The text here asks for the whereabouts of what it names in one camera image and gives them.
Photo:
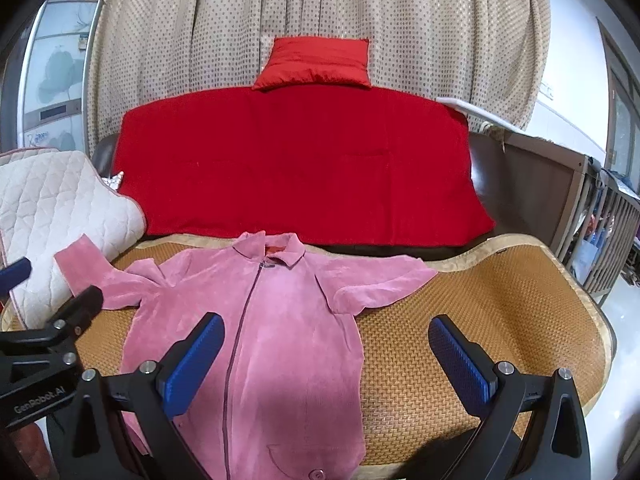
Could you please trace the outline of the pink corduroy jacket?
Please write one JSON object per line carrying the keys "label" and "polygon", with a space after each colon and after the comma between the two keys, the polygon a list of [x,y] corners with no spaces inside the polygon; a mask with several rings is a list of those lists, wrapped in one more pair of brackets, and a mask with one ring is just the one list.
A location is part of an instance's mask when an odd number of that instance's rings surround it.
{"label": "pink corduroy jacket", "polygon": [[102,290],[104,308],[135,307],[123,372],[158,359],[207,312],[224,343],[186,414],[183,439],[214,479],[347,479],[364,454],[356,318],[435,276],[407,257],[329,257],[292,233],[241,235],[163,263],[116,269],[88,237],[55,257],[72,292]]}

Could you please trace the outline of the white quilted cushion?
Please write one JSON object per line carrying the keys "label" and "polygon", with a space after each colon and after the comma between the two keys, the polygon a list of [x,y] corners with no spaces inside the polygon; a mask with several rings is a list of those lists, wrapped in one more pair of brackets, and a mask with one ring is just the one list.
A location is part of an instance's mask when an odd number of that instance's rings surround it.
{"label": "white quilted cushion", "polygon": [[145,230],[140,206],[110,188],[80,151],[23,148],[1,155],[1,263],[23,257],[30,277],[9,292],[21,326],[40,328],[72,296],[54,255],[86,234],[107,260]]}

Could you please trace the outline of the woven bamboo seat mat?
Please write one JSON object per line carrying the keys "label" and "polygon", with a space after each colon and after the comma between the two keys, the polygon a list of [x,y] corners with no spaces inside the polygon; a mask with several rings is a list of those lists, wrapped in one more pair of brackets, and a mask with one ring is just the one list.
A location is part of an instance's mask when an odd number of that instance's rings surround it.
{"label": "woven bamboo seat mat", "polygon": [[381,479],[425,440],[467,430],[472,419],[428,348],[428,323],[446,314],[494,358],[545,373],[567,366],[583,406],[608,377],[611,338],[597,309],[533,237],[503,235],[442,261],[430,284],[358,318],[367,456],[339,479]]}

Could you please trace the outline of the brown wooden crib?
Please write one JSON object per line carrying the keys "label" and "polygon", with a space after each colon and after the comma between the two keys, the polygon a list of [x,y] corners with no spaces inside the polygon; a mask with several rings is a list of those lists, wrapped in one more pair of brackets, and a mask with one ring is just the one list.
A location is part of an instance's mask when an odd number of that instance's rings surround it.
{"label": "brown wooden crib", "polygon": [[597,159],[511,133],[500,166],[508,207],[603,304],[639,227],[639,197]]}

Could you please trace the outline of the red blanket on sofa back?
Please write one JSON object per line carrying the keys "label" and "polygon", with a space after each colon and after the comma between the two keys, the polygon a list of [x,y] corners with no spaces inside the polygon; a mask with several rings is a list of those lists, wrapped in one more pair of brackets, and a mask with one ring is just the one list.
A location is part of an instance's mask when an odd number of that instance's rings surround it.
{"label": "red blanket on sofa back", "polygon": [[382,88],[229,88],[155,101],[124,116],[113,168],[151,235],[457,247],[495,225],[474,190],[464,116]]}

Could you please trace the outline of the red cushion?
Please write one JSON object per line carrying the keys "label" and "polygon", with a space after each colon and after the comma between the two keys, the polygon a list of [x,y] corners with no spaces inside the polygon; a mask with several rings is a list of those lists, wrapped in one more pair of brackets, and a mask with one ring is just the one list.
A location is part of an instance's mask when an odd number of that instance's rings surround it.
{"label": "red cushion", "polygon": [[253,89],[270,90],[293,84],[346,84],[370,88],[368,59],[367,39],[276,38],[269,60]]}

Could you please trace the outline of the white flat board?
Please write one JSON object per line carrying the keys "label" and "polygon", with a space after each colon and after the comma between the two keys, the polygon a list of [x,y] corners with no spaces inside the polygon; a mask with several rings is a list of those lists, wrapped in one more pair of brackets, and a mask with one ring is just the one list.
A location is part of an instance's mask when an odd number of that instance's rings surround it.
{"label": "white flat board", "polygon": [[446,105],[452,107],[454,110],[457,110],[460,113],[471,115],[476,118],[484,119],[485,122],[489,122],[491,125],[499,126],[505,128],[506,130],[521,133],[522,130],[517,126],[512,125],[510,122],[502,119],[501,117],[488,112],[488,110],[484,110],[484,108],[473,105],[469,102],[456,99],[456,98],[448,98],[448,96],[438,96],[436,98],[436,102],[442,105]]}

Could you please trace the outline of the brown framed door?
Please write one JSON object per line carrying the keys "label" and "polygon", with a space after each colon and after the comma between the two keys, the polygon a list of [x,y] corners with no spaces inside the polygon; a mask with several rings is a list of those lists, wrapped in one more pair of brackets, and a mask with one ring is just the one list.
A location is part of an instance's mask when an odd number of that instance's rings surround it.
{"label": "brown framed door", "polygon": [[608,140],[605,166],[639,193],[639,79],[601,22],[598,22],[608,72]]}

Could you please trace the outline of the beige dotted curtain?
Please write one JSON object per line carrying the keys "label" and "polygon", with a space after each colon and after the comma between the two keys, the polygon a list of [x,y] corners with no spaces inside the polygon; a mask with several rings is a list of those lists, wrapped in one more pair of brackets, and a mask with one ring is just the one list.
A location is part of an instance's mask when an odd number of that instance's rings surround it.
{"label": "beige dotted curtain", "polygon": [[90,146],[127,110],[254,84],[278,37],[369,44],[378,87],[456,98],[525,127],[549,49],[549,0],[102,0],[88,65]]}

